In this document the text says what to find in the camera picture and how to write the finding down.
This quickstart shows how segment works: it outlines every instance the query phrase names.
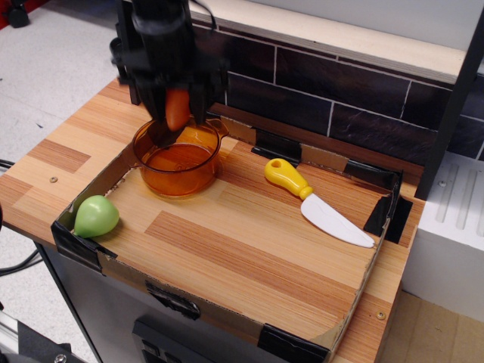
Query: gray floor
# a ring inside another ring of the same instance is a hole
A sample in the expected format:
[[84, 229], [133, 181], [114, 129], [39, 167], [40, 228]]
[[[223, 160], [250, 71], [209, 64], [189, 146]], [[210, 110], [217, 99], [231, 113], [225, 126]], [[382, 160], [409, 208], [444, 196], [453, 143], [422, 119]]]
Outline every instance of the gray floor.
[[[51, 0], [29, 18], [29, 26], [0, 30], [0, 159], [13, 162], [117, 75], [109, 51], [113, 0]], [[32, 241], [2, 228], [0, 268], [32, 251]], [[13, 318], [96, 362], [43, 263], [0, 278], [0, 302]]]

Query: black tape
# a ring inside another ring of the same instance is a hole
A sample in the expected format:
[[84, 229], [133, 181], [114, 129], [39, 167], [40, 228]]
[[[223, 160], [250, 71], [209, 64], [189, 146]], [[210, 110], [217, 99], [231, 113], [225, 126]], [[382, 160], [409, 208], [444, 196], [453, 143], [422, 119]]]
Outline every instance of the black tape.
[[257, 129], [252, 152], [268, 159], [280, 157], [296, 167], [301, 161], [301, 144], [279, 135]]
[[397, 172], [380, 169], [376, 166], [359, 163], [354, 160], [348, 161], [344, 173], [389, 190], [393, 189], [393, 186], [398, 182], [400, 176]]
[[410, 214], [413, 203], [409, 200], [399, 198], [396, 204], [395, 212], [393, 213], [392, 221], [386, 231], [385, 239], [397, 244], [402, 236], [403, 229], [407, 224], [408, 215]]
[[146, 281], [146, 288], [148, 293], [156, 298], [165, 307], [180, 312], [186, 318], [192, 320], [197, 320], [200, 317], [200, 309], [197, 304], [185, 299], [183, 296], [176, 295], [175, 293], [170, 293], [169, 291], [163, 290], [152, 283]]
[[324, 363], [330, 350], [265, 324], [257, 346], [289, 363]]
[[396, 175], [398, 178], [392, 187], [392, 193], [378, 200], [363, 229], [381, 237], [383, 226], [386, 220], [390, 218], [385, 239], [397, 244], [402, 236], [413, 203], [400, 197], [403, 174]]
[[91, 270], [101, 273], [98, 251], [115, 259], [117, 255], [90, 239], [73, 235], [59, 221], [51, 226], [58, 252]]

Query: dark tile wall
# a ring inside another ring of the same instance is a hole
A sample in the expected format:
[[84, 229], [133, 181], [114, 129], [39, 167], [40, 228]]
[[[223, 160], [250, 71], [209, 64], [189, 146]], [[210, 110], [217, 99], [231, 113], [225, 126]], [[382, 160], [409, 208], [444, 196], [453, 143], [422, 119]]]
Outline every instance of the dark tile wall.
[[484, 161], [484, 76], [477, 75], [448, 146], [452, 153]]
[[[219, 102], [424, 165], [452, 85], [224, 28], [196, 28], [206, 52], [230, 60]], [[478, 158], [484, 142], [478, 77], [449, 150]]]

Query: yellow knife handle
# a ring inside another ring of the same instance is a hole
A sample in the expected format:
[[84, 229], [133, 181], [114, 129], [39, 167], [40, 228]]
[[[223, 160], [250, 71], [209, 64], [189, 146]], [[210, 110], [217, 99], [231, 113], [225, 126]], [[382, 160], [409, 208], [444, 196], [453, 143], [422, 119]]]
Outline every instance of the yellow knife handle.
[[271, 183], [286, 188], [292, 194], [305, 200], [312, 188], [303, 176], [284, 159], [272, 159], [264, 168], [264, 174]]

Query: wooden table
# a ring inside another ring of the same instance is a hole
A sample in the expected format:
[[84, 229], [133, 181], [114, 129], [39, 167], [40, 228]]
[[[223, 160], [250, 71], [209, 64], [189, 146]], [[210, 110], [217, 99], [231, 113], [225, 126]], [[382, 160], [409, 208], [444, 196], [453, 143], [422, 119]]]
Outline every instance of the wooden table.
[[[109, 84], [0, 178], [5, 225], [55, 249], [53, 221], [121, 153], [150, 119], [130, 103], [127, 88]], [[375, 361], [399, 291], [424, 202], [404, 182], [413, 202], [399, 244], [383, 242], [376, 265], [333, 361]]]

